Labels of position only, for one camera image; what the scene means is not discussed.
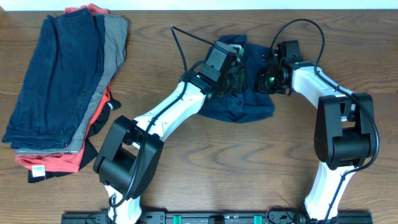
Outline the navy blue shorts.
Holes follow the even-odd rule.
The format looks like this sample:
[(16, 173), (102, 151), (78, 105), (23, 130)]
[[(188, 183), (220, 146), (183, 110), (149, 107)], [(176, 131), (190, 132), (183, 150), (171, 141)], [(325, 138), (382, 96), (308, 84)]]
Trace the navy blue shorts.
[(268, 53), (269, 48), (249, 43), (246, 35), (222, 35), (218, 40), (244, 47), (246, 84), (241, 94), (227, 93), (217, 97), (203, 105), (198, 114), (230, 123), (249, 123), (273, 116), (275, 107), (271, 97), (256, 91), (258, 73), (266, 68), (263, 56)]

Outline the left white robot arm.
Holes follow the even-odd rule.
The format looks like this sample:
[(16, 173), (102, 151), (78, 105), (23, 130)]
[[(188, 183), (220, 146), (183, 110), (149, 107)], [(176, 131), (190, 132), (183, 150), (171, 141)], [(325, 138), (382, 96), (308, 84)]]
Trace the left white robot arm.
[(241, 44), (215, 42), (164, 101), (134, 119), (120, 116), (112, 123), (93, 166), (109, 195), (105, 223), (138, 221), (140, 196), (154, 177), (165, 140), (206, 102), (243, 90), (243, 54)]

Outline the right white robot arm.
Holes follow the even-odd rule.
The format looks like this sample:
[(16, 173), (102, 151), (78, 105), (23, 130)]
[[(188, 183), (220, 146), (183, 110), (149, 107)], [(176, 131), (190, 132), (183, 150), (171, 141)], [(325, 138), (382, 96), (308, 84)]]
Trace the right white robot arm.
[(340, 215), (338, 204), (352, 176), (373, 161), (379, 149), (373, 99), (339, 86), (314, 62), (305, 61), (296, 40), (283, 41), (263, 56), (259, 92), (300, 93), (317, 110), (314, 148), (319, 159), (310, 193), (296, 223), (359, 223), (361, 216)]

